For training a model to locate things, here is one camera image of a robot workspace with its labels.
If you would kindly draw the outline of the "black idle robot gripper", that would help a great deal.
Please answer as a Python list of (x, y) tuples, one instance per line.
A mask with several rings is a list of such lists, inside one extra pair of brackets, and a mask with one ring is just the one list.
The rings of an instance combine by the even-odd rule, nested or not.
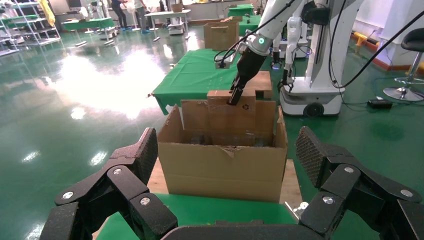
[(280, 58), (281, 51), (273, 50), (272, 51), (272, 61), (270, 67), (272, 70), (279, 70), (282, 68), (282, 59)]
[(292, 69), (284, 69), (283, 75), (280, 81), (280, 90), (285, 86), (288, 86), (288, 92), (290, 93), (294, 87), (294, 80), (292, 78)]

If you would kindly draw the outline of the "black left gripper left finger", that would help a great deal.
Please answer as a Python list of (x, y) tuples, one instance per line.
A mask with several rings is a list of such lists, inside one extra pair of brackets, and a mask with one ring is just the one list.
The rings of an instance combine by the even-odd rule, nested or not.
[(148, 188), (158, 157), (157, 133), (116, 149), (94, 174), (60, 192), (44, 224), (42, 240), (90, 240), (105, 220), (119, 213), (141, 240), (160, 240), (177, 217)]

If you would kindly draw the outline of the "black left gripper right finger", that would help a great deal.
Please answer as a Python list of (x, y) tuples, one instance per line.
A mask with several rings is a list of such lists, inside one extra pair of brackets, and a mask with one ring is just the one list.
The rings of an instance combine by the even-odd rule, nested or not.
[(424, 206), (415, 190), (362, 165), (346, 148), (299, 130), (296, 157), (317, 189), (298, 223), (328, 240), (345, 213), (356, 213), (382, 240), (421, 240)]

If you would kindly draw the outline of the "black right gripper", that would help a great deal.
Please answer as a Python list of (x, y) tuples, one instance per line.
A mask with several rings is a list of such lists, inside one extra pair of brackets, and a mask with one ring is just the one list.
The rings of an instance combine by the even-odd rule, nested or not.
[(230, 88), (231, 96), (228, 105), (236, 106), (242, 96), (247, 82), (257, 75), (266, 59), (265, 55), (260, 55), (247, 48), (237, 61), (237, 73)]

